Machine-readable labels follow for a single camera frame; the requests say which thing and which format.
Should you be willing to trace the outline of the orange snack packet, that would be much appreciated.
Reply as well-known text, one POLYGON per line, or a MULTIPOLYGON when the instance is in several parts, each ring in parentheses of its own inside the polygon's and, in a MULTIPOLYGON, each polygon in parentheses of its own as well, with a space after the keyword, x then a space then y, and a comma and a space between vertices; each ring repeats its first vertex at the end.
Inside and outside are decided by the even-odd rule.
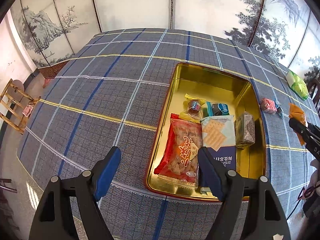
MULTIPOLYGON (((304 111, 300 107, 292 103, 290 103, 289 118, 295 118, 307 127, 304 111)), ((297 136, 300 144, 305 145, 305 140, 300 135, 297 134, 297 136)))

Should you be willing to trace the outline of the blue candy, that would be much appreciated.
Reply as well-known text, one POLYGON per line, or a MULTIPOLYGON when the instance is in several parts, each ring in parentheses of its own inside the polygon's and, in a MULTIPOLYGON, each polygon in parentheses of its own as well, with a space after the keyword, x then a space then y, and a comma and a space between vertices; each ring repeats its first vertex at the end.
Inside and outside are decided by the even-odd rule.
POLYGON ((274 103, 277 110, 277 114, 280 116, 280 118, 283 118, 284 115, 283 115, 283 109, 281 107, 281 104, 277 100, 274 103))

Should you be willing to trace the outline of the dark seaweed snack block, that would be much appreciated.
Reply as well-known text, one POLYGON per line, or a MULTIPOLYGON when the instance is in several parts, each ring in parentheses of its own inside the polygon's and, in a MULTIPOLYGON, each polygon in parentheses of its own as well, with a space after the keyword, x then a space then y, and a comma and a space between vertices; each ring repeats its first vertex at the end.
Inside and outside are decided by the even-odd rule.
POLYGON ((253 115, 242 113, 234 122, 235 142, 238 148, 246 148, 255 143, 255 125, 253 115))

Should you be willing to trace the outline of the clear fried twist snack pack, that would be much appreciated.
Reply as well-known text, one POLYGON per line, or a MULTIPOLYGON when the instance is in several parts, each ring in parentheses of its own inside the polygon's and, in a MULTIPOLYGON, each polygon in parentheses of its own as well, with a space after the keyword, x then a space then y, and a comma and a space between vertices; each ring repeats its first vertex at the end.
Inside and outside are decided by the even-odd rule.
POLYGON ((198 185, 197 153, 202 147, 201 125, 176 116, 170 119, 175 133, 172 155, 158 176, 181 186, 198 185))

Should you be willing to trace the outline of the blue soda cracker pack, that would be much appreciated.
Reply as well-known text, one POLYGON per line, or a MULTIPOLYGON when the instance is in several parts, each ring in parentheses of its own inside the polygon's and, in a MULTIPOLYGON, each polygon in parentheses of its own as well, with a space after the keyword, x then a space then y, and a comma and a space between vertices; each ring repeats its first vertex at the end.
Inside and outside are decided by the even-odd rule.
POLYGON ((202 146, 227 169, 236 170, 234 116, 208 116, 201 120, 202 146))

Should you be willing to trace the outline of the red snack packet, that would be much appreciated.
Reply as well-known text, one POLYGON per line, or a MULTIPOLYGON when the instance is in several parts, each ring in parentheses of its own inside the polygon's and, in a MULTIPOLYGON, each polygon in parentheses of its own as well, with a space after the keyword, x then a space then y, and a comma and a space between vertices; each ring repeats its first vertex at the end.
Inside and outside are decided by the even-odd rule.
POLYGON ((175 142, 175 133, 174 133, 172 124, 170 124, 165 151, 159 165, 155 168, 153 172, 154 174, 156 175, 160 174, 163 168, 165 167, 165 165, 167 165, 167 163, 169 162, 172 155, 172 148, 173 148, 174 142, 175 142))

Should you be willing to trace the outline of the pink patterned candy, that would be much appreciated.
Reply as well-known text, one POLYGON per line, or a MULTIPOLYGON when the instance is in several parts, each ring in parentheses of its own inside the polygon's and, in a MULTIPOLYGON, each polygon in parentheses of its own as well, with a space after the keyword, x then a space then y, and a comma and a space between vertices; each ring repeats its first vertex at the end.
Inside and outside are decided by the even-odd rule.
POLYGON ((268 114, 275 114, 277 112, 275 102, 268 98, 262 98, 260 100, 260 107, 263 112, 268 114))

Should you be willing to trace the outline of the green tissue pack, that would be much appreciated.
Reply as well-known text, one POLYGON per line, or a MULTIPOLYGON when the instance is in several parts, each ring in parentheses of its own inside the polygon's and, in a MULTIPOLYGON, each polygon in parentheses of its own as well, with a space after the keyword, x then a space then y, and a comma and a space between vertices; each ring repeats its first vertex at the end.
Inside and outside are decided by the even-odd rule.
POLYGON ((293 71, 289 70, 285 76, 289 87, 302 99, 306 100, 309 92, 304 80, 293 71))

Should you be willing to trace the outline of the dark wooden chair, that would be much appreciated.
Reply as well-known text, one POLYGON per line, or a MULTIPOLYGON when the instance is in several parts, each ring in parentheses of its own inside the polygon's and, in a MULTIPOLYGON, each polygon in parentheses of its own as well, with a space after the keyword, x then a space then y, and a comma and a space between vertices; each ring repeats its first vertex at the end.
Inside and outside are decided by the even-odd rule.
POLYGON ((318 79, 312 79, 307 84, 307 89, 309 91, 309 95, 311 100, 313 101, 314 107, 319 115, 320 112, 320 81, 318 79))

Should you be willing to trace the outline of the teal wrapped dark candy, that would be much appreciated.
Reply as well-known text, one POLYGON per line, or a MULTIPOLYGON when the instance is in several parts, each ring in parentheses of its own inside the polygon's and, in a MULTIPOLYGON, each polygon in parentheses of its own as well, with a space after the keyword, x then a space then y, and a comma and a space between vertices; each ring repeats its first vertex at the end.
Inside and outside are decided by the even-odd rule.
POLYGON ((228 105, 224 103, 213 103, 206 101, 204 105, 201 106, 202 116, 225 116, 229 115, 228 105))

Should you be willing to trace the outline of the grey plaid tablecloth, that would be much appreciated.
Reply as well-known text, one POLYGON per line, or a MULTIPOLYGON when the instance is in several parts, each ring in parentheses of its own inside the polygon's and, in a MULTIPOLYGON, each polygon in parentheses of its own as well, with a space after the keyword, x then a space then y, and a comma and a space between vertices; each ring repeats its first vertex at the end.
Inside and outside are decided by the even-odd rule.
POLYGON ((100 210, 117 239, 204 239, 219 204, 150 192, 144 174, 169 83, 179 62, 248 80, 258 98, 284 112, 299 105, 319 124, 311 100, 288 87, 287 68, 231 40, 172 29, 124 29, 95 35, 45 88, 18 157, 44 189, 54 175, 77 176, 116 145, 121 163, 100 210))

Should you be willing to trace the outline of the red gold toffee tin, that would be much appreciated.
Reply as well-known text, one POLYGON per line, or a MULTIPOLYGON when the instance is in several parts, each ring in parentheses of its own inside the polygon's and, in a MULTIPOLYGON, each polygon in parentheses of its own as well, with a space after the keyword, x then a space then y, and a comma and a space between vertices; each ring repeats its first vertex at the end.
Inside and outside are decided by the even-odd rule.
POLYGON ((195 64, 177 64, 145 175, 150 191, 214 202, 197 152, 245 178, 266 173, 266 144, 260 107, 246 79, 195 64))

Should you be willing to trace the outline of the small yellow wrapped candy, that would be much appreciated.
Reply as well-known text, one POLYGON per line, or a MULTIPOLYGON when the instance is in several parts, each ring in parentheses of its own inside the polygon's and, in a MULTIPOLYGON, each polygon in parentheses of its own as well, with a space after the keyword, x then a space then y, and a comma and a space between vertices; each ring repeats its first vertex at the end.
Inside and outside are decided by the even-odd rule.
POLYGON ((199 124, 203 118, 201 109, 206 103, 205 99, 191 96, 189 94, 184 95, 185 101, 183 102, 185 110, 179 114, 179 118, 185 121, 191 121, 199 124))

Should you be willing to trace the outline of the wooden stool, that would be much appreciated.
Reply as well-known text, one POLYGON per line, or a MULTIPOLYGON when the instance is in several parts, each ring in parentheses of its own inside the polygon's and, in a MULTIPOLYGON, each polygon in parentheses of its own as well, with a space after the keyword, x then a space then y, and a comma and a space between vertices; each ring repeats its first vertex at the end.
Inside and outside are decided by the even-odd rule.
POLYGON ((23 84, 18 85, 19 80, 10 79, 3 91, 1 92, 1 106, 15 117, 15 121, 11 121, 9 117, 1 113, 1 119, 16 130, 23 134, 27 126, 27 122, 41 97, 33 98, 24 91, 23 84))

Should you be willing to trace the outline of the painted folding screen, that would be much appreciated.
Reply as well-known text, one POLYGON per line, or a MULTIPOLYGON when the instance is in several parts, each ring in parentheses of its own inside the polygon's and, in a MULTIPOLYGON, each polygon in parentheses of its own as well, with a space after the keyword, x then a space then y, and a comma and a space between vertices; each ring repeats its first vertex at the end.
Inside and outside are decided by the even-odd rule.
POLYGON ((319 72, 319 22, 304 0, 16 0, 7 18, 39 68, 97 33, 149 27, 232 40, 305 79, 319 72))

